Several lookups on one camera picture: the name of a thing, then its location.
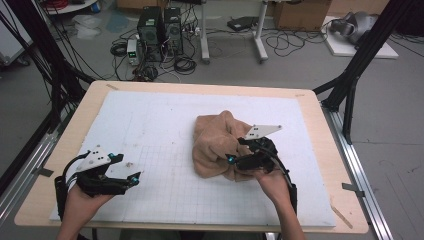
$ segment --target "table leg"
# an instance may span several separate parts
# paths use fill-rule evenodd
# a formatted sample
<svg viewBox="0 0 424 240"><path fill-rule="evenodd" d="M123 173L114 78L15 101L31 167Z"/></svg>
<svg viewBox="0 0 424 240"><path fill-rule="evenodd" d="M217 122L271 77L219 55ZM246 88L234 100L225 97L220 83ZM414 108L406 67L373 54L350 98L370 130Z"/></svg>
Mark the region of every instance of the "table leg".
<svg viewBox="0 0 424 240"><path fill-rule="evenodd" d="M200 36L200 46L202 48L202 60L204 63L209 64L209 48L208 48L208 39L206 36L206 12L205 12L206 0L202 1L202 29Z"/></svg>
<svg viewBox="0 0 424 240"><path fill-rule="evenodd" d="M264 61L268 60L268 55L265 51L264 44L261 39L262 35L262 28L264 26L264 20L265 20L265 14L266 9L268 7L268 0L262 1L261 10L259 12L259 23L258 23L258 30L256 32L253 32L254 40L256 43L256 46L258 47L259 56L260 56L260 63L263 63Z"/></svg>

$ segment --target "black metal frame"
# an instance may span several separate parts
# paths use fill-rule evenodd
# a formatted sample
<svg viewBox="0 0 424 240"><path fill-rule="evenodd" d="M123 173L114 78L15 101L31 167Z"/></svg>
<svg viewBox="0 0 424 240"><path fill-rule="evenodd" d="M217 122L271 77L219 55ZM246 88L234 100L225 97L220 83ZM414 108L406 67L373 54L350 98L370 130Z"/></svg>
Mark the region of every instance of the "black metal frame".
<svg viewBox="0 0 424 240"><path fill-rule="evenodd" d="M328 98L321 102L322 107L332 112L337 112L340 104L346 98L343 135L349 144L352 144L352 115L358 80L375 55L377 55L380 48L390 37L397 24L402 20L403 16L408 12L411 6L418 1L419 0L389 1L345 71L332 81L313 90L315 94L318 95L333 88Z"/></svg>
<svg viewBox="0 0 424 240"><path fill-rule="evenodd" d="M8 12L13 12L20 21L28 35L33 40L43 58L44 65L40 65L40 58L35 54L19 33L7 24L5 15L1 13L0 21L11 32L16 40L22 45L26 53L33 59L43 79L50 83L52 109L41 123L39 128L26 143L24 148L13 160L5 174L0 177L0 196L3 195L16 174L25 164L31 152L45 133L52 133L60 124L60 114L68 103L78 103L85 94L79 80L92 83L94 79L67 62L56 41L53 39L46 22L34 6L31 0L6 0Z"/></svg>

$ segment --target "desktop computer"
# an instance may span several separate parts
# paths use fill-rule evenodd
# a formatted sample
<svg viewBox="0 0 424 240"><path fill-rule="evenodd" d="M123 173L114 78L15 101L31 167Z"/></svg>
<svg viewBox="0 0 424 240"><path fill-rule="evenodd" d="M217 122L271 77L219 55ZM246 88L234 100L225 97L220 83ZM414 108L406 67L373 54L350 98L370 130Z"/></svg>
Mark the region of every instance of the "desktop computer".
<svg viewBox="0 0 424 240"><path fill-rule="evenodd" d="M146 45L162 45L166 40L165 25L159 6L144 7L137 24L140 40Z"/></svg>
<svg viewBox="0 0 424 240"><path fill-rule="evenodd" d="M183 36L181 34L181 9L177 7L165 8L163 11L168 53L181 55L183 50Z"/></svg>

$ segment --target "wooden table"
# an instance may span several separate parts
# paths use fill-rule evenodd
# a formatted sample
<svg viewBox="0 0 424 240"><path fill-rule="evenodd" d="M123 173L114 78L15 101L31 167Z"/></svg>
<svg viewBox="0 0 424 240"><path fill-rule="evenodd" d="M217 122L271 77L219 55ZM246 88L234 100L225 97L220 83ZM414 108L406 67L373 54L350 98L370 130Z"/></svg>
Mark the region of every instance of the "wooden table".
<svg viewBox="0 0 424 240"><path fill-rule="evenodd" d="M45 165L45 168L54 171L54 174L49 178L44 176L39 176L37 178L15 217L15 223L17 225L60 225L58 221L49 220L50 214L56 203L53 179L62 173L70 159L78 155L81 143L95 120L103 104L103 100L109 91L115 90L164 93L204 93L297 99L324 183L327 187L327 192L329 193L331 208L333 209L336 219L336 227L334 228L304 227L303 230L305 232L327 233L366 233L368 231L368 224L355 192L342 189L342 183L350 184L351 181L325 120L319 101L311 90L115 81L96 81L91 84ZM87 226L180 230L280 231L278 227L272 226L175 225L123 222L90 222Z"/></svg>

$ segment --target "human hand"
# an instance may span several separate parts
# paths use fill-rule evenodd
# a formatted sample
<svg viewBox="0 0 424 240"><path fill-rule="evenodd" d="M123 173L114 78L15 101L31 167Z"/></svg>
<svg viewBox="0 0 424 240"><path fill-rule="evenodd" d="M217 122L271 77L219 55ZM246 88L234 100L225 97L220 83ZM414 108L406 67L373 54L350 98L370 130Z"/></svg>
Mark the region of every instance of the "human hand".
<svg viewBox="0 0 424 240"><path fill-rule="evenodd" d="M287 186L286 178L279 170L274 170L268 174L263 170L253 172L262 190L274 204L290 203L290 194Z"/></svg>
<svg viewBox="0 0 424 240"><path fill-rule="evenodd" d="M77 239L81 228L93 218L103 204L113 197L113 195L97 195L92 198L75 184L68 193L65 214L56 239Z"/></svg>

